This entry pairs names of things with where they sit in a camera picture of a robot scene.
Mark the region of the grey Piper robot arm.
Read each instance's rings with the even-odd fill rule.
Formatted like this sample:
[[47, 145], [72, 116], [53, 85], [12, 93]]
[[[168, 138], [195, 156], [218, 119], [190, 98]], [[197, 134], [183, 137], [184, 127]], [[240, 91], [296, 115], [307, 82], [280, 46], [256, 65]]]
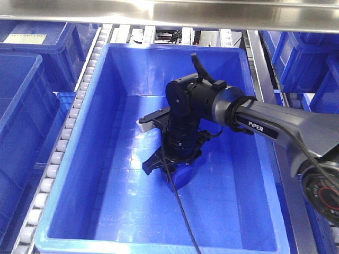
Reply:
[[285, 147], [291, 176], [300, 177], [304, 197], [328, 221], [338, 225], [338, 115], [307, 112], [258, 101], [224, 80], [215, 80], [198, 56], [195, 73], [166, 86], [168, 107], [138, 120], [141, 132], [161, 131], [160, 147], [142, 168], [173, 173], [178, 164], [201, 156], [213, 135], [199, 129], [205, 119], [232, 131], [254, 133]]

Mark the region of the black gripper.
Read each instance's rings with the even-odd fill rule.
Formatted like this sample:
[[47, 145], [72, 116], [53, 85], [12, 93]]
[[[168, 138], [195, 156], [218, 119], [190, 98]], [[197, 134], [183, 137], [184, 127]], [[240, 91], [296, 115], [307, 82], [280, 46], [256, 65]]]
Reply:
[[166, 127], [161, 129], [161, 146], [142, 163], [143, 171], [149, 175], [155, 169], [172, 174], [175, 165], [190, 164], [202, 155], [201, 147], [212, 138], [207, 131], [199, 131], [200, 118], [195, 115], [175, 116], [169, 111]]

